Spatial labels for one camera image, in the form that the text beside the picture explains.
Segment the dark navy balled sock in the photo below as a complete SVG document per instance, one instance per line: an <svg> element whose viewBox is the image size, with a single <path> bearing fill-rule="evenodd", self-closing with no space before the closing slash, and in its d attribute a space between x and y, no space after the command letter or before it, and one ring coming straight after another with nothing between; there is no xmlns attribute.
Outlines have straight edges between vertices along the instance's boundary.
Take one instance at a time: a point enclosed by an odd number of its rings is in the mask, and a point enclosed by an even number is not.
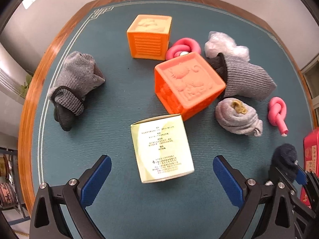
<svg viewBox="0 0 319 239"><path fill-rule="evenodd" d="M294 182L298 173L295 147L291 144L282 144L277 147L271 159L271 166L277 167L290 182Z"/></svg>

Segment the pink knotted foam tube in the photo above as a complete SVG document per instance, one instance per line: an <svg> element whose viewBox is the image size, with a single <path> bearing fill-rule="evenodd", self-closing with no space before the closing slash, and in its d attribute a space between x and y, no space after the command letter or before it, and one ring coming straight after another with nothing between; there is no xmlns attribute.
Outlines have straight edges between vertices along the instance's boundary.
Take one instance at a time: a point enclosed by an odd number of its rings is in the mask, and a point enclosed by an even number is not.
<svg viewBox="0 0 319 239"><path fill-rule="evenodd" d="M286 103L280 97L271 98L268 104L268 121L278 128L281 136L288 136L288 127L285 123L287 114Z"/></svg>
<svg viewBox="0 0 319 239"><path fill-rule="evenodd" d="M181 38L176 41L170 49L166 52L165 59L166 61L178 57L181 53L187 52L196 52L201 54L201 46L199 43L192 38Z"/></svg>

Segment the light grey balled sock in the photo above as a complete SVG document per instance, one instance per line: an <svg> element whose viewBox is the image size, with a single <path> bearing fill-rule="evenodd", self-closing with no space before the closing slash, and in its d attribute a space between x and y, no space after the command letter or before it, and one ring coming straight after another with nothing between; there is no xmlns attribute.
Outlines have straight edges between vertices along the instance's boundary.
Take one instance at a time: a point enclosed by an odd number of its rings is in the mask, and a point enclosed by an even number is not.
<svg viewBox="0 0 319 239"><path fill-rule="evenodd" d="M225 98L215 108L217 122L233 134L260 137L263 122L256 110L236 98Z"/></svg>

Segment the yellow paper carton box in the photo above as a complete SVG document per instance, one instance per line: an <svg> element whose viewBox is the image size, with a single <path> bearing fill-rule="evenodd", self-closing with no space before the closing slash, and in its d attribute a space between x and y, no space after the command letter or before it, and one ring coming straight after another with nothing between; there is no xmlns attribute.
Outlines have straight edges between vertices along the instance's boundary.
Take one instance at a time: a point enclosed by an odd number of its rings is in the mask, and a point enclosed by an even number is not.
<svg viewBox="0 0 319 239"><path fill-rule="evenodd" d="M194 172L180 114L144 119L131 124L130 129L142 183L162 182Z"/></svg>

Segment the grey ribbed sock with black cuff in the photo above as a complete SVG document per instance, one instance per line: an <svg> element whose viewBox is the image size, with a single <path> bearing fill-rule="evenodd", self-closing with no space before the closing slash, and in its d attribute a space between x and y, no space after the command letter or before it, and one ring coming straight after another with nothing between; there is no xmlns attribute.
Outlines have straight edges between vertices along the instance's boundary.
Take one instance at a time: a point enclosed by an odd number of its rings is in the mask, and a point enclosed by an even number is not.
<svg viewBox="0 0 319 239"><path fill-rule="evenodd" d="M242 96L262 101L277 88L264 68L238 56L218 53L216 57L206 60L226 83L221 98Z"/></svg>

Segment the orange cat relief cube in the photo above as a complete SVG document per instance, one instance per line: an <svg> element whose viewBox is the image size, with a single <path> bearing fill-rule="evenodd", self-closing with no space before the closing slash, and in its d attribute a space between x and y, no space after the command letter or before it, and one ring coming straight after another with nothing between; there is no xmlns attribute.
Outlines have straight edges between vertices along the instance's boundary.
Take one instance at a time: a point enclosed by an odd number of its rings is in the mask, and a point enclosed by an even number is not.
<svg viewBox="0 0 319 239"><path fill-rule="evenodd" d="M155 94L170 114L188 120L207 108L226 88L226 83L196 52L155 66Z"/></svg>

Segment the clear plastic bag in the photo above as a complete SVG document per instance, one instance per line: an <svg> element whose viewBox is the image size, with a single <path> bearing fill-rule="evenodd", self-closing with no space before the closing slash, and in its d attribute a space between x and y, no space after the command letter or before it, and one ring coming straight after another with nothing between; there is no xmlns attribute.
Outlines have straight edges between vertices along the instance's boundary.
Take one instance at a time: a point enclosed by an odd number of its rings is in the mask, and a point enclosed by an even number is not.
<svg viewBox="0 0 319 239"><path fill-rule="evenodd" d="M207 58L213 58L219 53L223 53L225 55L240 57L246 62L250 61L248 47L237 45L233 38L223 32L209 32L204 52Z"/></svg>

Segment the orange duck relief cube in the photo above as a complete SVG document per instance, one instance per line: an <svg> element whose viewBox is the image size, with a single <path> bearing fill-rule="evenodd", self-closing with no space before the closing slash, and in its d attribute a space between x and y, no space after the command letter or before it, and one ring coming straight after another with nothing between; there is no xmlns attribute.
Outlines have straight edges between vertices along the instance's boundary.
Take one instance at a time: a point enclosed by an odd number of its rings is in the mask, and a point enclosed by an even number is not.
<svg viewBox="0 0 319 239"><path fill-rule="evenodd" d="M169 47L171 16L137 15L127 29L132 58L163 61Z"/></svg>

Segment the red open cardboard box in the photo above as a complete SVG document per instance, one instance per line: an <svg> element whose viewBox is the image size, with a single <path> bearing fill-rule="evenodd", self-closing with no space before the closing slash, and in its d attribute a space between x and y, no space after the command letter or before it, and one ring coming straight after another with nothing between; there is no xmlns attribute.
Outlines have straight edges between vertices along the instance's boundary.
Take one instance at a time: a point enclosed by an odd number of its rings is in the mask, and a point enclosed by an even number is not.
<svg viewBox="0 0 319 239"><path fill-rule="evenodd" d="M319 129L313 129L303 140L304 170L318 175Z"/></svg>

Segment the green potted plant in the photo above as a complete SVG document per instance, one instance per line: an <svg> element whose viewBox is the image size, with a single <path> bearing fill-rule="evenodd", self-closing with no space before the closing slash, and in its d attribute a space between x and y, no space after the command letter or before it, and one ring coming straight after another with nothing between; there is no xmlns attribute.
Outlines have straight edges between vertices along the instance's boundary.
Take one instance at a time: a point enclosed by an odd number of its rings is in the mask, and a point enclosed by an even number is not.
<svg viewBox="0 0 319 239"><path fill-rule="evenodd" d="M28 92L28 90L29 90L29 87L30 87L32 78L33 78L32 75L27 74L26 77L25 77L25 82L23 83L23 85L20 86L20 96L21 96L22 98L24 98L24 99L25 99L26 96L27 96L27 92Z"/></svg>

